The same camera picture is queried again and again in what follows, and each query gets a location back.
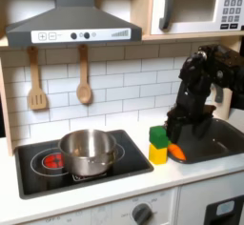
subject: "wall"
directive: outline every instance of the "wall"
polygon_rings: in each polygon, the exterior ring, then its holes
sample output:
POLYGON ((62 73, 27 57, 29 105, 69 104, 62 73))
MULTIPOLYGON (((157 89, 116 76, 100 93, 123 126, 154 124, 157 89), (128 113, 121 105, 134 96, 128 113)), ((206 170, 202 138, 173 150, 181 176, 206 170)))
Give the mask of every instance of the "wall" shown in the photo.
POLYGON ((77 48, 42 47, 39 72, 49 101, 42 111, 28 108, 31 72, 26 51, 0 51, 11 137, 20 142, 40 141, 87 128, 111 125, 119 128, 138 121, 163 124, 175 102, 179 70, 186 57, 200 45, 218 43, 215 40, 108 43, 89 47, 93 94, 89 106, 82 105, 76 97, 80 82, 77 48))

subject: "sink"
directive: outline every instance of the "sink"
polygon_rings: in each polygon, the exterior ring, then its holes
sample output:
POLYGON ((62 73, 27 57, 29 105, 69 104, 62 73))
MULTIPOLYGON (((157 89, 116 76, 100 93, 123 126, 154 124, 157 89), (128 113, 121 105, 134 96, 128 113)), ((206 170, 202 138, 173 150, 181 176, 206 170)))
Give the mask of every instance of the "sink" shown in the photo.
POLYGON ((244 153, 244 133, 220 119, 207 119, 201 124, 182 128, 177 145, 186 160, 169 157, 177 162, 192 164, 244 153))

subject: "stovetop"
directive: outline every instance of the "stovetop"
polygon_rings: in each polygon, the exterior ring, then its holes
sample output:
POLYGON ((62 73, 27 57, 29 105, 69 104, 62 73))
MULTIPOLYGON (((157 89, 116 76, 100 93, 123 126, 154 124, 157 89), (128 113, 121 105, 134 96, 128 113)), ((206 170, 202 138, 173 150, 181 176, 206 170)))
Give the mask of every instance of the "stovetop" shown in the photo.
POLYGON ((23 199, 65 192, 151 172, 153 166, 124 131, 108 132, 117 140, 116 162, 99 176, 69 174, 57 147, 59 140, 16 148, 19 194, 23 199))

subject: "wooden spatula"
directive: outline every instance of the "wooden spatula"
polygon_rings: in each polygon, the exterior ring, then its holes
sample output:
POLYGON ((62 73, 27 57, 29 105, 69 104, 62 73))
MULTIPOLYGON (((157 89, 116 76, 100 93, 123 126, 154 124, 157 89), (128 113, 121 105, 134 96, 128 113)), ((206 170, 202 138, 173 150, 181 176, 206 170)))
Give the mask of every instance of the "wooden spatula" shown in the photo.
POLYGON ((32 89, 28 95, 28 104, 33 110, 44 109, 47 106, 47 98, 44 92, 40 89, 37 64, 38 49, 36 47, 29 47, 28 54, 30 58, 30 74, 32 82, 32 89))
POLYGON ((77 88, 77 97, 83 104, 88 104, 92 97, 92 91, 88 84, 88 47, 82 45, 80 51, 80 84, 77 88))

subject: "gray range hood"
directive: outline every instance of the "gray range hood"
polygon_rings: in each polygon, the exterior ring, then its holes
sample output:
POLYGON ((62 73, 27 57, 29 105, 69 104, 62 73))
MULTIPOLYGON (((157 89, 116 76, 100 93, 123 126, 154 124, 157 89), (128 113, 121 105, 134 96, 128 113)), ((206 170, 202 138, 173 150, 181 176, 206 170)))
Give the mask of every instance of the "gray range hood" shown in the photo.
POLYGON ((94 0, 55 0, 56 8, 6 28, 11 47, 140 41, 142 30, 94 6, 94 0))

